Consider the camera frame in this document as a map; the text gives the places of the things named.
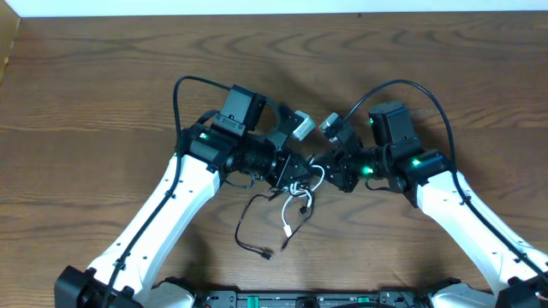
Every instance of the wood grain surface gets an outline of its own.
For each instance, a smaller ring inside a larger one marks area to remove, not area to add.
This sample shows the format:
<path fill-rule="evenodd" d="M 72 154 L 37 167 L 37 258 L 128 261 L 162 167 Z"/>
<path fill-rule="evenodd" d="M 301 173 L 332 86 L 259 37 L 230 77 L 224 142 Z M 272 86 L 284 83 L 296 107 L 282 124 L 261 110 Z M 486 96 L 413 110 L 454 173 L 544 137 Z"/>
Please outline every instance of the wood grain surface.
<path fill-rule="evenodd" d="M 381 82 L 415 80 L 444 105 L 474 190 L 548 251 L 547 42 L 548 13 L 25 19 L 0 89 L 0 306 L 52 306 L 64 267 L 83 270 L 123 231 L 172 155 L 180 74 L 245 86 L 317 123 Z M 223 104 L 219 90 L 183 88 L 184 125 Z M 353 118 L 365 144 L 373 143 L 367 110 L 389 99 L 408 105 L 428 147 L 447 151 L 438 112 L 406 86 L 379 93 Z M 327 150 L 314 147 L 320 140 L 315 133 L 299 149 Z M 351 194 L 323 185 L 315 217 L 285 252 L 283 201 L 257 203 L 241 237 L 277 252 L 264 261 L 233 232 L 248 198 L 265 188 L 222 187 L 158 279 L 366 290 L 454 276 L 488 288 L 428 216 L 362 185 Z"/>

